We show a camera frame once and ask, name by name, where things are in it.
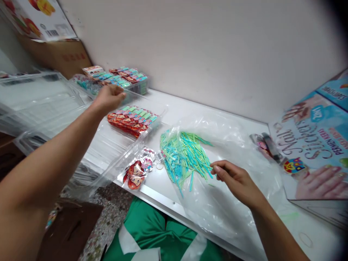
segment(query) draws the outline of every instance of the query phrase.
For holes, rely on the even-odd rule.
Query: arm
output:
[[[309,260],[246,170],[226,160],[211,166],[211,174],[217,174],[217,179],[250,208],[268,260]]]
[[[124,99],[105,86],[65,130],[19,163],[0,183],[0,259],[35,260],[49,212],[88,149],[102,118]]]

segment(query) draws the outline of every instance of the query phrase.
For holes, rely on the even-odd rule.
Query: white wall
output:
[[[95,64],[138,67],[153,89],[264,122],[348,64],[319,1],[60,3]]]
[[[0,11],[0,71],[10,74],[31,72],[36,63],[18,42],[14,32],[1,17]]]

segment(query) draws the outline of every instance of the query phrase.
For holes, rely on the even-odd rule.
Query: logo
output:
[[[322,119],[324,119],[324,107],[322,105],[315,106],[311,110],[311,121],[316,123]]]
[[[288,161],[284,163],[285,171],[291,174],[297,173],[300,170],[303,170],[305,168],[306,166],[304,165],[300,157],[296,159],[289,159]]]

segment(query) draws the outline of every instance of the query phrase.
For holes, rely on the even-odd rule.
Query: hand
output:
[[[249,173],[227,160],[215,161],[210,164],[212,175],[228,186],[232,194],[251,210],[268,204],[259,188],[255,185]]]
[[[340,167],[325,165],[312,174],[307,172],[298,182],[296,199],[348,198],[348,184],[343,182],[347,174],[340,170]]]
[[[287,110],[282,117],[282,122],[287,122],[289,119],[293,119],[294,122],[300,122],[308,119],[311,116],[311,110],[318,105],[327,107],[330,104],[319,94],[315,94],[313,97],[295,104],[289,110]]]
[[[100,111],[105,116],[120,106],[125,97],[126,93],[123,92],[121,87],[113,84],[106,85],[99,91],[91,107]]]

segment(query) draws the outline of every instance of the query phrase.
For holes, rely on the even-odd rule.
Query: clear plastic bag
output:
[[[132,159],[125,170],[117,177],[122,182],[122,188],[127,190],[138,190],[144,183],[148,173],[152,171],[156,153],[150,148],[144,147]]]
[[[174,135],[180,139],[181,132],[194,133],[213,145],[201,144],[210,162],[228,160],[248,171],[271,206],[277,209],[282,198],[281,169],[259,152],[248,133],[232,117],[218,113],[188,116],[161,139],[170,140]],[[265,257],[250,209],[233,196],[225,183],[209,175],[206,181],[198,173],[191,183],[191,178],[186,178],[181,191],[176,187],[187,217],[245,252],[257,258]]]

